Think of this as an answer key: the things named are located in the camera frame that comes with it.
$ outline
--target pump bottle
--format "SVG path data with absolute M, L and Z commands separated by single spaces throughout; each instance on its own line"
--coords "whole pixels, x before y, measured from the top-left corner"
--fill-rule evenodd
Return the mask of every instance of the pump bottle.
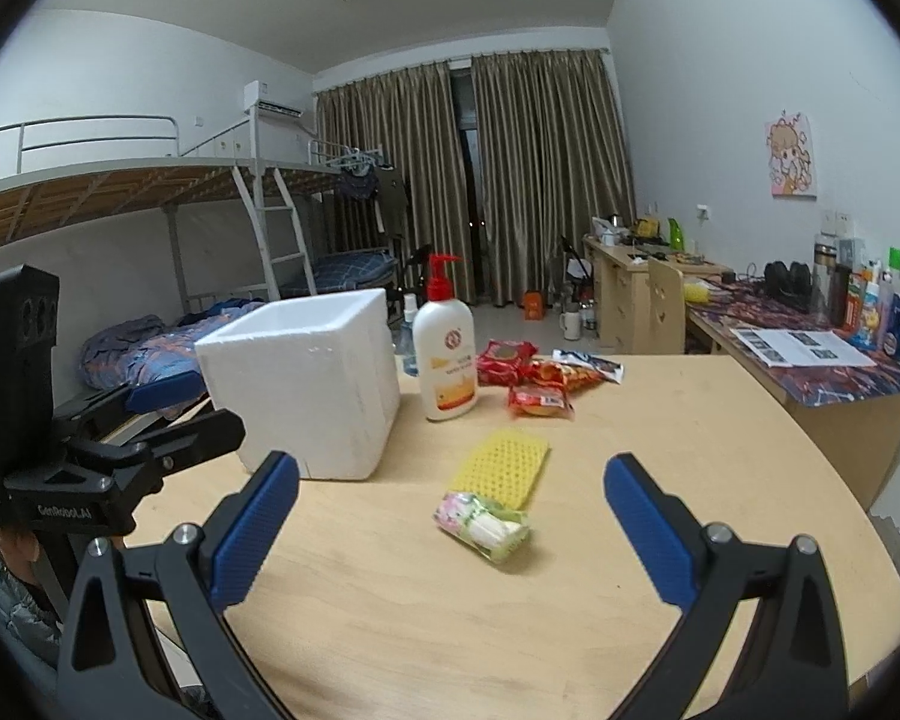
M 453 284 L 444 274 L 446 263 L 459 259 L 430 255 L 428 302 L 413 320 L 423 413 L 434 422 L 463 415 L 477 403 L 473 314 L 454 298 Z

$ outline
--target wooden chair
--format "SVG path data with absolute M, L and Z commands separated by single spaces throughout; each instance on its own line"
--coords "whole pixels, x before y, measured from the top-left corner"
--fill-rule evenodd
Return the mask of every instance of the wooden chair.
M 650 259 L 650 354 L 683 354 L 686 306 L 683 274 L 670 263 Z

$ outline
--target brown curtain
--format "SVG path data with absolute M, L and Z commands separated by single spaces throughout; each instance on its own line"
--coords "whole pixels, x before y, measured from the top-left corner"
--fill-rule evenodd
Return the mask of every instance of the brown curtain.
M 453 268 L 457 297 L 474 302 L 466 174 L 447 64 L 398 70 L 318 94 L 317 131 L 331 143 L 384 148 L 402 170 L 413 206 L 409 247 L 430 242 L 435 251 L 463 258 Z M 329 207 L 335 250 L 377 242 L 372 203 L 334 199 Z
M 561 235 L 635 214 L 623 132 L 600 52 L 473 59 L 495 305 L 545 290 Z

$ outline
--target window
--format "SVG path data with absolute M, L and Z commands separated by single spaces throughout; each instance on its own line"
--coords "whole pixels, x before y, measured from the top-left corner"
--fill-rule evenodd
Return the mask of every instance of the window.
M 473 252 L 473 277 L 477 296 L 488 294 L 487 228 L 484 216 L 484 187 L 480 164 L 480 141 L 477 132 L 477 98 L 473 91 L 473 77 L 468 69 L 451 71 L 450 87 L 454 114 L 463 150 L 466 170 L 466 197 L 469 211 L 470 249 Z

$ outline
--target air conditioner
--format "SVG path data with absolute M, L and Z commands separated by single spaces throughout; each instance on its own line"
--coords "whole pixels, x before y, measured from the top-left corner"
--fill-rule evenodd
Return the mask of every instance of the air conditioner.
M 276 119 L 299 119 L 303 115 L 303 112 L 296 108 L 272 100 L 266 93 L 264 81 L 253 81 L 244 87 L 244 110 L 250 113 L 254 105 L 263 116 Z

